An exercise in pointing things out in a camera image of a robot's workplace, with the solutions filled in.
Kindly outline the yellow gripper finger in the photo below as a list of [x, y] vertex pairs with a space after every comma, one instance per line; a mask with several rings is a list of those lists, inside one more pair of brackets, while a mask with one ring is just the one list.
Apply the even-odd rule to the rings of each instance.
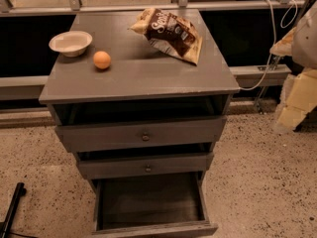
[[292, 56], [292, 43], [296, 28], [292, 28], [281, 40], [270, 48], [270, 52], [279, 57]]
[[317, 107], [317, 69], [305, 67], [298, 75], [290, 74], [282, 87], [275, 109], [273, 131], [293, 131]]

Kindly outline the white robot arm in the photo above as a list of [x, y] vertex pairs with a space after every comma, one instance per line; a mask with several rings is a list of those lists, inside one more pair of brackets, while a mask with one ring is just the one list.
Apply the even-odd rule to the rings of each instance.
[[274, 131], [288, 133], [317, 107], [317, 1], [270, 52], [292, 57], [303, 67], [297, 76], [286, 78], [275, 111]]

